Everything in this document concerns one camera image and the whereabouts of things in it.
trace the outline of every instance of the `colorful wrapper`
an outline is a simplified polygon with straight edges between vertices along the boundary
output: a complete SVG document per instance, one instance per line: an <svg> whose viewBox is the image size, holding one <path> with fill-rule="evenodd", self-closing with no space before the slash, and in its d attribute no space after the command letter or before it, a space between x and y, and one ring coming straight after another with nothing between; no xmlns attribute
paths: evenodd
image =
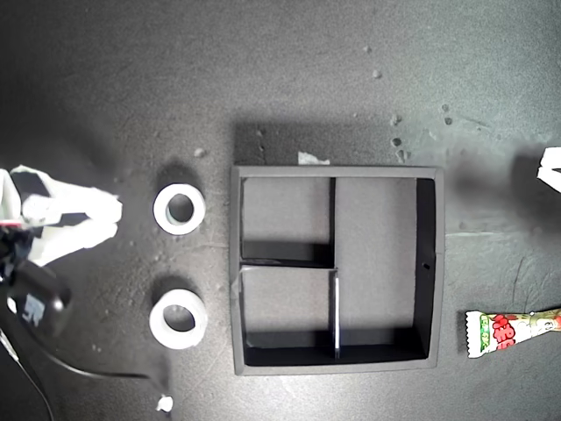
<svg viewBox="0 0 561 421"><path fill-rule="evenodd" d="M469 358L533 338L549 331L561 332L561 309L526 314L466 312Z"/></svg>

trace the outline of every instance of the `black object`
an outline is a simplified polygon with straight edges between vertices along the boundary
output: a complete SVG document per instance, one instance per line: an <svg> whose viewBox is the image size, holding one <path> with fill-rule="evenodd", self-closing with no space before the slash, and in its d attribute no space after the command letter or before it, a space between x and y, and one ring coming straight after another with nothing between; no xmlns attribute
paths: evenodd
<svg viewBox="0 0 561 421"><path fill-rule="evenodd" d="M33 238L32 231L0 227L0 276L22 322L55 336L68 320L71 292L53 272L27 260Z"/></svg>
<svg viewBox="0 0 561 421"><path fill-rule="evenodd" d="M231 189L236 374L436 365L441 170L236 167Z"/></svg>
<svg viewBox="0 0 561 421"><path fill-rule="evenodd" d="M41 340L42 335L57 335L65 327L70 314L71 292L66 284L47 268L27 260L34 234L15 226L0 226L0 286L7 288L11 310L14 310L38 348L52 362L68 371L91 379L147 380L162 395L167 388L150 375L139 373L103 373L79 368L52 353ZM33 387L45 402L49 419L51 405L39 380L35 381L18 359L15 359Z"/></svg>

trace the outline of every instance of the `black divided box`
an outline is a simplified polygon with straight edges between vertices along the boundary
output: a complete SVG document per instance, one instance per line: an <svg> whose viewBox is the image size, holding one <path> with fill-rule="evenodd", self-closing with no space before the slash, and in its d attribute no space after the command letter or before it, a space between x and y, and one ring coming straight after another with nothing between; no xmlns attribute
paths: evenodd
<svg viewBox="0 0 561 421"><path fill-rule="evenodd" d="M236 374L436 365L440 169L235 167L230 250Z"/></svg>

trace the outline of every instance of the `white paper scrap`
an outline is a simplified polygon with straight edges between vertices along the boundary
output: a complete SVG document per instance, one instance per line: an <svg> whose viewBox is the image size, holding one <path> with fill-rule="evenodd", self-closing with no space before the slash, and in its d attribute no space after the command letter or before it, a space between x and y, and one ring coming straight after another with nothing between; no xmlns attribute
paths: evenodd
<svg viewBox="0 0 561 421"><path fill-rule="evenodd" d="M540 165L537 178L561 193L561 173L555 171L561 168L561 147L546 148Z"/></svg>
<svg viewBox="0 0 561 421"><path fill-rule="evenodd" d="M315 155L298 151L298 165L330 165L330 160L318 160Z"/></svg>

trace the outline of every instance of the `white crumb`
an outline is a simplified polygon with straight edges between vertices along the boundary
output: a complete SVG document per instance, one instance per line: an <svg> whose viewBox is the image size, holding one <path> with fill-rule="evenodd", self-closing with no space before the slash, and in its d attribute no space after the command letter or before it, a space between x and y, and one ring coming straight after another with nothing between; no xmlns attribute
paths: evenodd
<svg viewBox="0 0 561 421"><path fill-rule="evenodd" d="M196 158L202 158L204 155L207 154L207 151L205 151L204 149L202 149L201 147L197 147L195 150L195 153L193 153L193 155Z"/></svg>
<svg viewBox="0 0 561 421"><path fill-rule="evenodd" d="M390 125L398 125L401 122L402 118L399 114L392 114L392 117L389 119Z"/></svg>

